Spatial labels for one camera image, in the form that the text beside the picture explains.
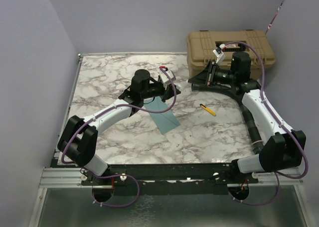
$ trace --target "black metal frame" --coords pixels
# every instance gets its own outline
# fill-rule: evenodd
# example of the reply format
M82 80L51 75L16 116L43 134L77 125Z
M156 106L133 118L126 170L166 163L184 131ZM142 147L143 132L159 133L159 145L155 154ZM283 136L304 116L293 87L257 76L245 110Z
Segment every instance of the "black metal frame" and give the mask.
M139 182L141 195L190 195L215 194L227 195L227 184L242 184L247 178L250 183L257 183L251 174L230 176L231 163L198 163L198 164L131 164L110 165L104 176L128 174ZM83 173L87 180L83 186L110 186L111 179L99 179L89 172ZM115 195L136 194L136 183L127 178L122 181L114 178Z

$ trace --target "tan plastic case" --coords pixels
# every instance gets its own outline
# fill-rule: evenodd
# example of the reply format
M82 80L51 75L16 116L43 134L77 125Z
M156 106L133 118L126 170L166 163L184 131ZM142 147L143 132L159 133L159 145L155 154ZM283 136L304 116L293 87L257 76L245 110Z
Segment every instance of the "tan plastic case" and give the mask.
M217 44L230 41L242 41L253 48L261 55L265 68L270 68L276 62L275 54L270 47L266 34L262 30L244 30L230 32L197 31L191 32L187 36L187 63L189 78L199 74L207 65L209 60L215 61L213 50ZM220 67L230 69L231 59L234 51L240 50L240 46L227 46L225 59ZM252 79L258 79L262 70L257 56L249 48L245 50L252 59L251 75Z

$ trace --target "gray metal surface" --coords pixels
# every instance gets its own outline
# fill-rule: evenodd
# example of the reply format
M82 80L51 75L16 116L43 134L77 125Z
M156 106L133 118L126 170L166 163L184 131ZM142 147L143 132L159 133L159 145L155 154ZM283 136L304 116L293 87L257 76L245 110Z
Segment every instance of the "gray metal surface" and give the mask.
M295 191L307 226L317 227L315 217L311 210L311 206L306 197L304 185L295 185Z
M251 187L249 201L270 199L275 187ZM117 197L113 204L132 197ZM305 227L293 186L283 186L278 199L251 207L229 196L141 196L122 209L92 204L89 189L48 189L40 227Z
M46 192L46 188L39 188L28 227L38 226L45 201Z
M298 168L283 170L283 173L292 176L300 175ZM40 180L40 188L90 188L90 186L81 186L80 168L44 168ZM250 184L250 186L276 186L277 179L273 173L262 173L258 175L259 183ZM280 185L298 185L301 180L288 179L279 176ZM101 186L101 188L110 188L111 186Z

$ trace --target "teal cloth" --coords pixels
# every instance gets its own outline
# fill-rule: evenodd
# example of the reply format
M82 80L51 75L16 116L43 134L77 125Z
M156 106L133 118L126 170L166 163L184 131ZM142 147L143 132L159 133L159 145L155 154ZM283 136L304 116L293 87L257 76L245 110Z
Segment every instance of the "teal cloth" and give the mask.
M144 100L146 104L144 104L145 109L150 111L161 111L168 108L166 103L163 103L160 97L156 97L153 102L152 100ZM177 118L174 116L171 110L164 112L164 113L149 113L153 121L155 122L156 126L158 126L161 134L165 134L175 127L179 126L180 123Z

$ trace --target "white label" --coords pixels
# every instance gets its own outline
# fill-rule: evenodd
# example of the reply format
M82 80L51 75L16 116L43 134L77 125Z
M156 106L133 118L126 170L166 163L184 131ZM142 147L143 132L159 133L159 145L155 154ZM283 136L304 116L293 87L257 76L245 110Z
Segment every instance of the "white label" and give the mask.
M230 48L238 48L237 44L228 44L226 45L226 49L230 49Z

